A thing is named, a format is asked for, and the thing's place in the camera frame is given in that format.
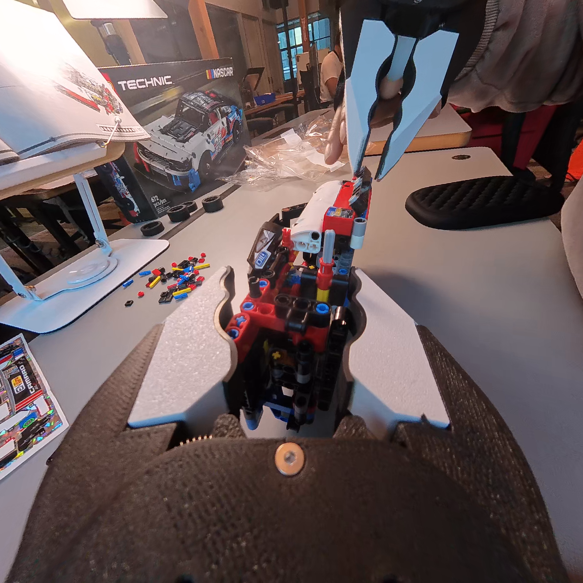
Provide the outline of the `white book stand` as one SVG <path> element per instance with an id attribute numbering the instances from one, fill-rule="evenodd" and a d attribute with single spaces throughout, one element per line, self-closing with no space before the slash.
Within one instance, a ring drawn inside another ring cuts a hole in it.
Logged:
<path id="1" fill-rule="evenodd" d="M 96 249 L 75 259 L 35 286 L 26 286 L 1 258 L 1 276 L 15 297 L 1 305 L 1 324 L 44 334 L 59 330 L 88 312 L 140 268 L 169 247 L 167 240 L 108 241 L 90 185 L 83 175 L 118 159 L 125 143 L 95 143 L 30 157 L 1 166 L 1 199 L 72 176 L 89 215 Z"/>

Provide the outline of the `red office chair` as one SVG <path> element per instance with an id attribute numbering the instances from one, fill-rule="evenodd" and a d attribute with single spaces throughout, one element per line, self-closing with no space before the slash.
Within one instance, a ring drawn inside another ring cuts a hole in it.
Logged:
<path id="1" fill-rule="evenodd" d="M 553 184 L 582 178 L 582 142 L 575 145 L 582 130 L 582 100 L 541 106 L 525 114 L 498 107 L 478 113 L 454 109 L 472 129 L 468 146 L 492 149 L 510 170 L 526 170 L 534 159 L 551 175 Z"/>

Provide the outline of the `lego instruction booklet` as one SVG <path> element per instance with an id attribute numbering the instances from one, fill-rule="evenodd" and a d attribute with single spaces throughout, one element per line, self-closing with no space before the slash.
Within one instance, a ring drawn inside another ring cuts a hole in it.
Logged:
<path id="1" fill-rule="evenodd" d="M 54 14 L 1 1 L 1 141 L 12 152 L 149 137 Z"/>

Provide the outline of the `pile of small colourful pieces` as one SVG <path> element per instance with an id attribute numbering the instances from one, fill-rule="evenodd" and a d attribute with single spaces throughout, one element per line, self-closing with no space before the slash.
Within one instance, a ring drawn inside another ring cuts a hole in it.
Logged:
<path id="1" fill-rule="evenodd" d="M 122 290 L 131 294 L 124 298 L 124 307 L 132 307 L 143 298 L 156 295 L 159 304 L 180 302 L 205 281 L 205 270 L 210 268 L 206 252 L 188 256 L 177 262 L 153 268 L 142 268 L 122 283 Z"/>

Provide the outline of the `holographic sticker sheet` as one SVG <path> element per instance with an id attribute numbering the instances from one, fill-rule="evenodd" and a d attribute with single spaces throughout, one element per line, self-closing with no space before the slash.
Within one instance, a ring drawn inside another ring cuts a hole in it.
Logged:
<path id="1" fill-rule="evenodd" d="M 1 345 L 1 478 L 69 427 L 21 333 Z"/>

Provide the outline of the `crumpled clear plastic bag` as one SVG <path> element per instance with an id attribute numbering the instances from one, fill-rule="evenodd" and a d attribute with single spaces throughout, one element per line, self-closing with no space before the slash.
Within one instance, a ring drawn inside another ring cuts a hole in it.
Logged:
<path id="1" fill-rule="evenodd" d="M 342 154 L 338 162 L 325 163 L 324 150 L 332 119 L 331 108 L 313 111 L 294 127 L 281 127 L 274 137 L 256 145 L 245 145 L 245 158 L 240 169 L 223 181 L 266 188 L 276 181 L 303 179 L 316 182 L 338 170 L 350 171 L 346 154 Z"/>

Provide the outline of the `long black lego beam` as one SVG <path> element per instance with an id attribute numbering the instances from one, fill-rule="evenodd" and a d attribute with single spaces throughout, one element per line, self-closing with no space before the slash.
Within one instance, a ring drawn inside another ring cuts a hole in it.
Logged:
<path id="1" fill-rule="evenodd" d="M 371 172 L 363 167 L 353 178 L 353 192 L 349 205 L 357 216 L 364 216 L 368 210 L 371 192 Z"/>

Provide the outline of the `lego race car model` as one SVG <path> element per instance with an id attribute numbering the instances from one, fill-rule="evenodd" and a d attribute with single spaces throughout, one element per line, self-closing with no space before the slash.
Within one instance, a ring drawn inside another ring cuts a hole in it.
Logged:
<path id="1" fill-rule="evenodd" d="M 258 230 L 249 291 L 226 326 L 238 354 L 230 390 L 240 394 L 249 430 L 268 408 L 298 431 L 332 403 L 353 323 L 353 256 L 370 209 L 370 200 L 364 216 L 350 207 L 353 178 L 324 183 Z"/>

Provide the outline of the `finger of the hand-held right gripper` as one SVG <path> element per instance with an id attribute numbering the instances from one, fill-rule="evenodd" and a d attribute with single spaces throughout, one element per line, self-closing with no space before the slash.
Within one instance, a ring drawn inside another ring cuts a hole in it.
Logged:
<path id="1" fill-rule="evenodd" d="M 435 106 L 441 101 L 445 79 L 459 34 L 438 30 L 417 41 L 405 72 L 400 115 L 383 149 L 376 180 L 397 164 Z"/>
<path id="2" fill-rule="evenodd" d="M 355 174 L 360 171 L 370 136 L 371 110 L 378 99 L 378 73 L 394 47 L 395 36 L 383 20 L 344 24 L 347 153 Z"/>

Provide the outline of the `lego set box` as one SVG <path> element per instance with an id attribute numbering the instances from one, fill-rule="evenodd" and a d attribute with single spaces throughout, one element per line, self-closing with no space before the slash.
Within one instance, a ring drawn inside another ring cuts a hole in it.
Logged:
<path id="1" fill-rule="evenodd" d="M 156 220 L 235 174 L 251 145 L 232 58 L 100 68 L 149 134 L 98 175 L 130 223 Z"/>

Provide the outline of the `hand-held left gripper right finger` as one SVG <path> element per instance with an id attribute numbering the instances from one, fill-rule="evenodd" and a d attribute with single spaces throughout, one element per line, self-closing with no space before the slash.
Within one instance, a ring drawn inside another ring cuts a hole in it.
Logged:
<path id="1" fill-rule="evenodd" d="M 348 349 L 348 410 L 379 439 L 392 436 L 402 421 L 425 419 L 447 428 L 448 413 L 414 319 L 361 269 L 354 275 L 353 302 L 363 310 L 364 329 Z"/>

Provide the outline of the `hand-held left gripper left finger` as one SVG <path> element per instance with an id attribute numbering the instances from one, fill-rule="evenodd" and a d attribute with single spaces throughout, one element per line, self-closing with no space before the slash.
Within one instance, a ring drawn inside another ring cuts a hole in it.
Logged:
<path id="1" fill-rule="evenodd" d="M 224 383 L 236 368 L 237 349 L 224 329 L 233 295 L 233 269 L 223 266 L 165 319 L 129 427 L 183 422 L 212 429 L 229 411 Z"/>

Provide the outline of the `person's right hand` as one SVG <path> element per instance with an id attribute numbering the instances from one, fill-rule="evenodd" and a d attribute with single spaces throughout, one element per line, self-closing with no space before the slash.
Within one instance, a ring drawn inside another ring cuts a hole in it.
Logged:
<path id="1" fill-rule="evenodd" d="M 401 90 L 404 80 L 389 80 L 384 77 L 380 83 L 379 100 L 370 121 L 370 128 L 380 128 L 393 122 L 401 104 Z M 347 143 L 346 137 L 346 112 L 345 99 L 342 98 L 338 108 L 335 109 L 334 118 L 328 133 L 324 159 L 326 164 L 338 161 Z"/>

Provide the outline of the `black textured wrist rest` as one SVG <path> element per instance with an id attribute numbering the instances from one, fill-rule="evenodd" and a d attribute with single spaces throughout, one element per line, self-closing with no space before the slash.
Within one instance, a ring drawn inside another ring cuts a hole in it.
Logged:
<path id="1" fill-rule="evenodd" d="M 405 209 L 420 224 L 467 230 L 544 218 L 558 213 L 561 192 L 515 176 L 494 176 L 428 186 L 411 193 Z"/>

